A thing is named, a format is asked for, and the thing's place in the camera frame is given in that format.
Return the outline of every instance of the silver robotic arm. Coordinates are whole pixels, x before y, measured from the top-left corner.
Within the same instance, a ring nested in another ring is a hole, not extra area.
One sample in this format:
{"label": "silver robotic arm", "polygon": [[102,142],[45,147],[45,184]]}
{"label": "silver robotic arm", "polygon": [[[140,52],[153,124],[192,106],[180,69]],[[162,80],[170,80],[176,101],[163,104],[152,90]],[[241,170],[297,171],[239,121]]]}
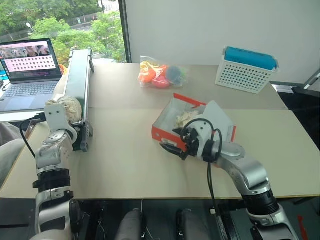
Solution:
{"label": "silver robotic arm", "polygon": [[254,224],[251,229],[254,239],[299,240],[283,207],[273,195],[266,169],[247,155],[239,144],[214,141],[210,125],[208,120],[198,118],[183,129],[174,129],[186,143],[186,151],[166,143],[160,145],[183,160],[191,155],[215,163],[226,171],[247,207],[249,219]]}
{"label": "silver robotic arm", "polygon": [[73,200],[68,158],[78,133],[70,126],[61,104],[44,109],[50,135],[35,153],[38,189],[35,233],[31,240],[73,240],[81,227],[80,205]]}

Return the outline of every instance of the blue object in basket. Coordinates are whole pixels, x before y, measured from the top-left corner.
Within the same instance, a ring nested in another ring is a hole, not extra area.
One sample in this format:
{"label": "blue object in basket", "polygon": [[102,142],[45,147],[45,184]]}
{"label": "blue object in basket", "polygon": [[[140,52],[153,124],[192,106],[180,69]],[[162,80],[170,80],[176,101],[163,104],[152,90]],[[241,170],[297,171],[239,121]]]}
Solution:
{"label": "blue object in basket", "polygon": [[277,66],[276,60],[270,55],[230,46],[226,48],[224,60],[267,70]]}

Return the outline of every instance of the plastic bag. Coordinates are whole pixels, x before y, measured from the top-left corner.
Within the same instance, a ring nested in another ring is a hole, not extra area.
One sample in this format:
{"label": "plastic bag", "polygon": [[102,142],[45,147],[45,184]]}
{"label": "plastic bag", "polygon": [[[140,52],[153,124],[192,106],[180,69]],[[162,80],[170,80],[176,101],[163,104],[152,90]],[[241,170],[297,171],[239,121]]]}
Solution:
{"label": "plastic bag", "polygon": [[187,81],[186,70],[175,65],[164,64],[148,56],[140,56],[138,76],[142,88],[167,89],[181,87]]}

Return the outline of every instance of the window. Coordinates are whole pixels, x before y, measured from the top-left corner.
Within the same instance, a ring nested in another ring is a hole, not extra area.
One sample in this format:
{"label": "window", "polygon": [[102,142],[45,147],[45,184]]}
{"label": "window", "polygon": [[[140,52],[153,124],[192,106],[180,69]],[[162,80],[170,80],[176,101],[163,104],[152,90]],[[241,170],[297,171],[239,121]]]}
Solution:
{"label": "window", "polygon": [[118,0],[1,0],[0,42],[50,38],[66,67],[71,48],[124,63],[121,12]]}

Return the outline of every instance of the laptop keyboard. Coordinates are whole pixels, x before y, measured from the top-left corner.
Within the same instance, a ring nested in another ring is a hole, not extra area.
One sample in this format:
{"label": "laptop keyboard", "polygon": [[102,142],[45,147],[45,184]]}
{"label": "laptop keyboard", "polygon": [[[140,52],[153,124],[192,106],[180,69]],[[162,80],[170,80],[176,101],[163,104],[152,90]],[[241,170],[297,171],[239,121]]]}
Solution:
{"label": "laptop keyboard", "polygon": [[5,91],[4,97],[18,97],[40,94],[52,94],[57,83],[13,84]]}

